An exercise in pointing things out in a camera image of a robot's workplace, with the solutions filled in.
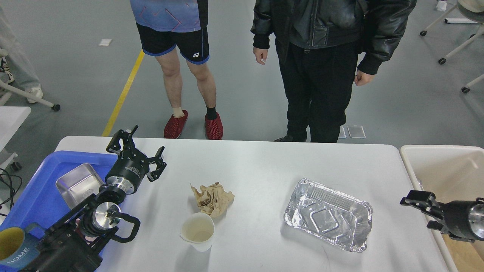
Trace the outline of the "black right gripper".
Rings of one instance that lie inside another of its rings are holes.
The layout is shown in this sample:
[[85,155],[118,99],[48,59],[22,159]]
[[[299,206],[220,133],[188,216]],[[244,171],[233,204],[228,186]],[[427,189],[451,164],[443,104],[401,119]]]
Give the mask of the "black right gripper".
[[427,228],[438,230],[456,241],[473,243],[483,241],[483,201],[454,200],[439,203],[433,192],[410,190],[400,201],[402,206],[420,210],[434,218]]

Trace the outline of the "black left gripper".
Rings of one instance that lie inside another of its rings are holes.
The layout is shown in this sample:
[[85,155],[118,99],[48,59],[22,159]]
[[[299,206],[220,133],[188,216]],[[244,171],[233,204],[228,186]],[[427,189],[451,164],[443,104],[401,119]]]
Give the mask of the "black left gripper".
[[119,159],[104,180],[108,186],[120,189],[127,195],[136,193],[144,178],[150,182],[159,179],[167,166],[163,159],[165,146],[160,147],[152,158],[147,158],[135,147],[133,134],[137,129],[138,125],[130,130],[119,129],[106,147],[108,153],[116,154]]

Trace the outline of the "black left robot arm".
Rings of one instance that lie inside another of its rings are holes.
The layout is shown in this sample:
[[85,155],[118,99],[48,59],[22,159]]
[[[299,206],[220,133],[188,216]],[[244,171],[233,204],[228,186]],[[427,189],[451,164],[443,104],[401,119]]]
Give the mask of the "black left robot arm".
[[126,196],[136,193],[144,178],[159,179],[166,168],[165,147],[147,157],[135,147],[138,129],[119,130],[107,145],[116,154],[113,166],[98,186],[44,232],[36,249],[39,254],[22,265],[21,272],[93,272],[100,267],[100,252],[110,241],[135,239],[140,220],[121,211]]

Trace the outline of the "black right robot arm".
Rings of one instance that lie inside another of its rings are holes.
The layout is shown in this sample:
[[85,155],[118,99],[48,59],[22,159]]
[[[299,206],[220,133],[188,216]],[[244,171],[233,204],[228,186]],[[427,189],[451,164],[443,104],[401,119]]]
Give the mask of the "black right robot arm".
[[453,240],[474,243],[484,239],[483,198],[442,203],[437,201],[433,192],[411,190],[401,199],[400,205],[416,208],[432,217],[427,228],[448,235]]

